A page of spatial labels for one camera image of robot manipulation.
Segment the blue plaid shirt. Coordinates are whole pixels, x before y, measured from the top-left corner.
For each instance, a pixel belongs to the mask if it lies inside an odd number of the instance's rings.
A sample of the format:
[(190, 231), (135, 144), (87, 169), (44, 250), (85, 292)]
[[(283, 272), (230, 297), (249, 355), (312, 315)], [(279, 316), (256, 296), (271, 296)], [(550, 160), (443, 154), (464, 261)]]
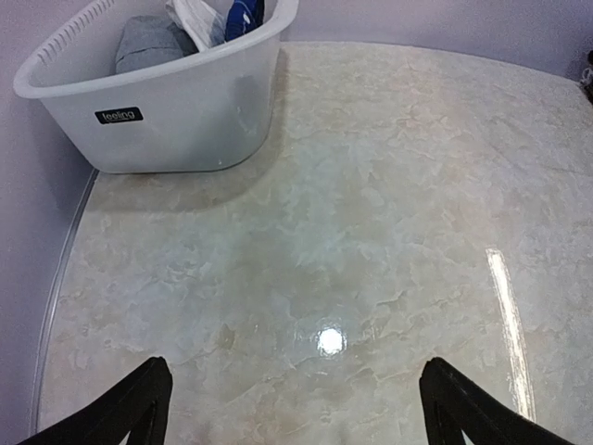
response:
[(230, 42), (263, 24), (264, 0), (234, 0), (227, 14), (225, 41)]

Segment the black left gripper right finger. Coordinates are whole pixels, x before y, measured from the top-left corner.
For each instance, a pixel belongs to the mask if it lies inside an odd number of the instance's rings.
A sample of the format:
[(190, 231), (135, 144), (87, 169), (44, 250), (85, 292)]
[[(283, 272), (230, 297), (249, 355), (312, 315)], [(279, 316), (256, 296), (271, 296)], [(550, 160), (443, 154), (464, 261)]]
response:
[(568, 441), (498, 402), (440, 357), (419, 380), (430, 444), (566, 444)]

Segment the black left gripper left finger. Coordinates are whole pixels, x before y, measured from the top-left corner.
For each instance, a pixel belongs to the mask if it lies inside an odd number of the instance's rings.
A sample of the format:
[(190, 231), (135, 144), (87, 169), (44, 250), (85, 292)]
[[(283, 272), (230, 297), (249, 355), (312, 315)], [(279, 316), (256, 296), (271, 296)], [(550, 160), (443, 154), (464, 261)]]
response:
[(172, 374), (151, 357), (88, 406), (25, 439), (25, 444), (162, 444)]

